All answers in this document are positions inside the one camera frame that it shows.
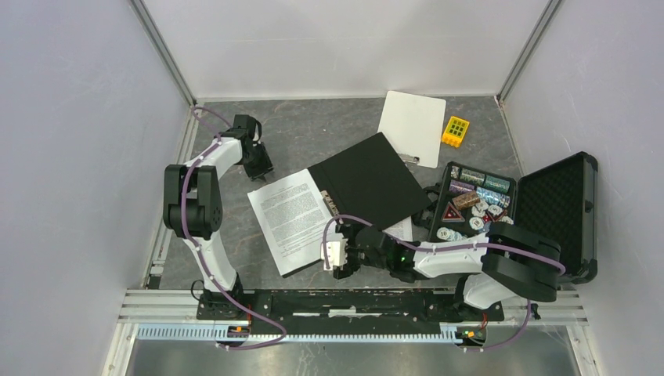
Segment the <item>metal folder clip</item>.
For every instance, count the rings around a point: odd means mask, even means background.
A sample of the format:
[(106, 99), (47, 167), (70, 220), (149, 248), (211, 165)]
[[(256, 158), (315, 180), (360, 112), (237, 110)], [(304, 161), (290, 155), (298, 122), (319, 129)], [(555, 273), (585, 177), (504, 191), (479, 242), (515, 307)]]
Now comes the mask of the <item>metal folder clip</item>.
[(328, 211), (332, 216), (339, 215), (340, 212), (337, 208), (337, 205), (334, 203), (334, 200), (332, 199), (331, 195), (326, 190), (321, 190), (320, 194), (323, 198), (323, 202), (326, 205)]

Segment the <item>red folder black inside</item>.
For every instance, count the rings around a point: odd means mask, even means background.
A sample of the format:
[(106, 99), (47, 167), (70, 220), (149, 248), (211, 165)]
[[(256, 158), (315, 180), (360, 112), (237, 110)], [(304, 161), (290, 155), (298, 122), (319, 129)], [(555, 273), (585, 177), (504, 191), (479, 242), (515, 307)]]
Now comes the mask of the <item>red folder black inside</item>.
[(378, 230), (423, 211), (431, 200), (382, 133), (308, 167), (319, 191), (326, 190), (343, 215)]

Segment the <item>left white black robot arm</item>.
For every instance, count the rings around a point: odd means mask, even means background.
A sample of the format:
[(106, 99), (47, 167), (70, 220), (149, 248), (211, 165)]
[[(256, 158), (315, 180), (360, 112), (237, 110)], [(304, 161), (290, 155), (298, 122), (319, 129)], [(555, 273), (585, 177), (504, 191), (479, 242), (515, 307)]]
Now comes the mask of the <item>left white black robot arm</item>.
[(201, 320), (235, 320), (250, 315), (240, 277), (231, 265), (219, 229), (223, 206), (219, 180), (231, 167), (243, 167), (250, 180), (273, 170), (261, 141), (262, 124), (238, 114), (230, 129), (184, 164), (164, 170), (163, 222), (191, 250), (202, 274), (196, 296)]

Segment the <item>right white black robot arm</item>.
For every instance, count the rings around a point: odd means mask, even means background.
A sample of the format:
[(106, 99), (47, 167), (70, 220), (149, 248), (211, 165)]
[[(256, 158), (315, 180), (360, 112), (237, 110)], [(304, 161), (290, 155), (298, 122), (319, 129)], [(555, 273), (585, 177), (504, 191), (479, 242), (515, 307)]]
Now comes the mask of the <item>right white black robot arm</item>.
[(463, 320), (512, 297), (555, 301), (558, 278), (565, 273), (560, 254), (555, 241), (505, 222), (473, 237), (438, 243), (400, 240), (373, 226), (346, 224), (320, 245), (323, 268), (336, 279), (363, 266), (409, 284), (460, 276), (452, 307)]

